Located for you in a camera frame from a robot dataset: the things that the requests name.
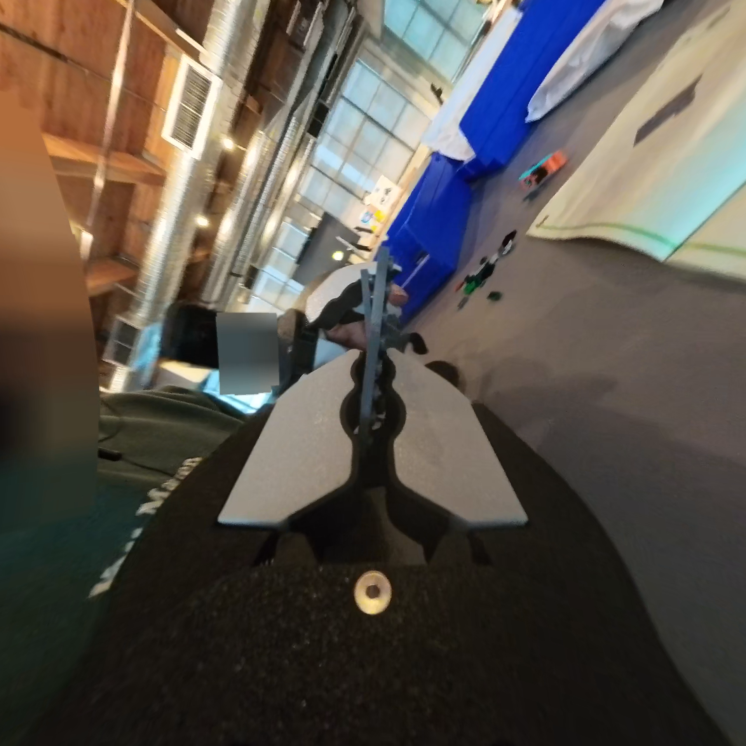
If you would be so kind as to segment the open instruction booklet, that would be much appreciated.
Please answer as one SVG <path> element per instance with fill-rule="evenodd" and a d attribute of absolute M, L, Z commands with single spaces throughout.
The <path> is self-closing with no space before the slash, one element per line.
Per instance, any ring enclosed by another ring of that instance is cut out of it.
<path fill-rule="evenodd" d="M 744 280 L 745 5 L 687 30 L 527 236 Z"/>

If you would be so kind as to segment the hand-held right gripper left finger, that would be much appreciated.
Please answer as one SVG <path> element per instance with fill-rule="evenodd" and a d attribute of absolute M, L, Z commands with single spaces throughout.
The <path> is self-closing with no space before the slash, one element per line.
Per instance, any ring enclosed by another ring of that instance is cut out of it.
<path fill-rule="evenodd" d="M 357 351 L 303 376 L 277 402 L 218 522 L 284 529 L 353 476 L 354 445 L 342 408 L 355 391 Z"/>

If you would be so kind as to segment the paned glass window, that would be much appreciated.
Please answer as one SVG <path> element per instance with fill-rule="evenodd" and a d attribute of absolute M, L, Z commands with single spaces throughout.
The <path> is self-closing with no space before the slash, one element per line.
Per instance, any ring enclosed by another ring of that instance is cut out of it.
<path fill-rule="evenodd" d="M 332 95 L 296 191 L 252 293 L 288 307 L 300 291 L 303 244 L 324 215 L 358 232 L 376 229 L 366 203 L 378 183 L 401 185 L 440 99 L 450 92 L 484 29 L 480 2 L 376 2 L 371 29 Z"/>

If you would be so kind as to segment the dark grey studded brick plate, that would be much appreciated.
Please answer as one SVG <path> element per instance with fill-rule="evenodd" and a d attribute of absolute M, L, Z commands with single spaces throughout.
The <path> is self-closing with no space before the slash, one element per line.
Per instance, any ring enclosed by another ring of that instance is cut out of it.
<path fill-rule="evenodd" d="M 379 249 L 375 263 L 374 275 L 370 275 L 365 269 L 360 271 L 362 308 L 366 331 L 366 357 L 360 392 L 358 427 L 359 444 L 362 449 L 366 449 L 371 442 L 372 429 L 376 419 L 375 401 L 381 366 L 380 356 L 383 350 L 384 311 L 386 310 L 389 292 L 389 270 L 392 267 L 388 247 L 382 246 Z"/>

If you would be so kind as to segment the large blue plastic bin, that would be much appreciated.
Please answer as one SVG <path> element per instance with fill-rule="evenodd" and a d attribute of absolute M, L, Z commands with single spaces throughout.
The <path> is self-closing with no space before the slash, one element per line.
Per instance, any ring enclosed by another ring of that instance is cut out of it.
<path fill-rule="evenodd" d="M 530 133 L 528 104 L 602 1 L 523 2 L 521 18 L 460 121 L 474 155 L 467 182 L 504 168 Z"/>

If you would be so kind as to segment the grey desk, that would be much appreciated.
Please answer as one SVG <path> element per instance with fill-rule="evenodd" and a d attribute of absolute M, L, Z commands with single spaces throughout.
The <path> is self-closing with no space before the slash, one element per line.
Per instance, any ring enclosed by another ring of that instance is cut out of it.
<path fill-rule="evenodd" d="M 489 284 L 504 296 L 458 311 L 449 286 L 414 325 L 592 510 L 680 673 L 744 744 L 744 286 L 595 240 L 525 237 L 670 47 L 724 4 L 666 2 L 473 183 L 460 265 L 517 229 Z M 521 189 L 559 150 L 566 165 Z"/>

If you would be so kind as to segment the white ceiling air vent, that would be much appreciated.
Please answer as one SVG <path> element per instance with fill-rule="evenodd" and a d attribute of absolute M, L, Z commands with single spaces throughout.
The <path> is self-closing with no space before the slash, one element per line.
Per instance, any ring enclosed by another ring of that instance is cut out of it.
<path fill-rule="evenodd" d="M 207 143 L 221 87 L 218 75 L 183 54 L 166 108 L 162 138 L 199 160 Z"/>

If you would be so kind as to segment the person's left hand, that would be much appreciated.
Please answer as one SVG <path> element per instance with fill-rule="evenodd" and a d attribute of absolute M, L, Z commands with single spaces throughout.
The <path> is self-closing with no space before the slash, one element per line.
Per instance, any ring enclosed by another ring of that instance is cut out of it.
<path fill-rule="evenodd" d="M 395 307 L 402 307 L 409 300 L 409 295 L 405 289 L 393 285 L 389 300 Z M 331 329 L 324 331 L 324 336 L 331 342 L 338 344 L 346 349 L 367 350 L 368 333 L 366 328 L 365 317 L 362 320 L 354 320 L 349 323 L 339 323 Z"/>

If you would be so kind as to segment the person's dark green sweatshirt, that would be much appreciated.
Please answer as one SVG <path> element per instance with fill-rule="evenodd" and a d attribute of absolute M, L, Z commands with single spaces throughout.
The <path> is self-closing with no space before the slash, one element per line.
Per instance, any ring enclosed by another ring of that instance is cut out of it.
<path fill-rule="evenodd" d="M 96 499 L 82 516 L 2 534 L 1 744 L 21 744 L 89 646 L 150 519 L 244 414 L 165 387 L 101 397 Z"/>

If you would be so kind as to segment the white wall notice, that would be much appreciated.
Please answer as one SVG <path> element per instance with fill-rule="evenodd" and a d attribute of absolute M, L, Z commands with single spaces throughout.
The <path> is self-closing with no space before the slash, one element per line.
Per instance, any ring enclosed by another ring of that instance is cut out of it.
<path fill-rule="evenodd" d="M 396 207 L 402 191 L 397 183 L 381 175 L 363 200 L 365 210 L 360 217 L 361 226 L 376 231 Z"/>

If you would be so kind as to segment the green black brick cluster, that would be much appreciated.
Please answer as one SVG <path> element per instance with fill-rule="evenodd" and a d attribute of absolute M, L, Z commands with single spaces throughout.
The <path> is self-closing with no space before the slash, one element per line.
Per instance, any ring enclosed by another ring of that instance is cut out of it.
<path fill-rule="evenodd" d="M 495 266 L 499 261 L 499 254 L 495 253 L 492 256 L 483 256 L 478 265 L 474 266 L 472 272 L 467 273 L 461 283 L 456 288 L 456 292 L 461 292 L 464 295 L 470 295 L 476 289 L 484 286 L 490 276 L 495 271 Z"/>

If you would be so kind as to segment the silver ventilation duct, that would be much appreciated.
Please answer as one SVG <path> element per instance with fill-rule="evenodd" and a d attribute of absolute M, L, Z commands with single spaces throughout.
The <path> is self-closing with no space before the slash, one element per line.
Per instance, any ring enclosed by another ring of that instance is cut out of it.
<path fill-rule="evenodd" d="M 359 19 L 356 2 L 214 2 L 199 62 L 222 81 L 199 160 L 175 148 L 132 299 L 105 359 L 148 370 L 191 260 L 186 293 L 236 310 L 295 188 L 294 158 L 324 80 Z"/>

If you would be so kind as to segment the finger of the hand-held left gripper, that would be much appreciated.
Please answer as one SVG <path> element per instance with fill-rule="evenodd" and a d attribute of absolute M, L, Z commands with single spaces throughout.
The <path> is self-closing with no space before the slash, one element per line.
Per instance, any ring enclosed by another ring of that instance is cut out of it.
<path fill-rule="evenodd" d="M 307 324 L 311 328 L 335 328 L 363 321 L 363 272 L 375 277 L 376 266 L 342 266 L 316 285 L 305 301 Z"/>
<path fill-rule="evenodd" d="M 345 355 L 349 350 L 350 348 L 347 345 L 335 342 L 327 337 L 318 337 L 315 343 L 313 370 L 322 368 L 322 366 Z"/>

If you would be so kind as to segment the small orange toy piece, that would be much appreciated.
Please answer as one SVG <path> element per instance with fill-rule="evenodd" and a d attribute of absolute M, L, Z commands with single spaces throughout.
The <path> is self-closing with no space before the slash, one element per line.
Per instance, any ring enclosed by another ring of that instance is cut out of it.
<path fill-rule="evenodd" d="M 567 163 L 564 151 L 554 151 L 535 163 L 519 178 L 519 185 L 525 192 L 533 192 L 540 188 L 544 182 L 552 178 Z"/>

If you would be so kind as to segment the black wall screen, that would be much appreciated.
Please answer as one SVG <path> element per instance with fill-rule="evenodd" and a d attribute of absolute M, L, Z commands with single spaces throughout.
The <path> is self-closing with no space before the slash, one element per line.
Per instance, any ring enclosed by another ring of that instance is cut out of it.
<path fill-rule="evenodd" d="M 318 276 L 349 263 L 361 237 L 336 217 L 324 213 L 313 228 L 298 255 L 293 280 L 306 285 Z"/>

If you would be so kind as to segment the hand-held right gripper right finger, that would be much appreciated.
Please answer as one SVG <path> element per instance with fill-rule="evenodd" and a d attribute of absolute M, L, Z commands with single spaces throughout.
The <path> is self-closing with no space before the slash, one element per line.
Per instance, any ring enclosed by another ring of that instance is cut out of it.
<path fill-rule="evenodd" d="M 469 399 L 414 357 L 398 350 L 388 357 L 395 403 L 404 408 L 392 443 L 398 482 L 465 528 L 526 525 L 526 511 Z"/>

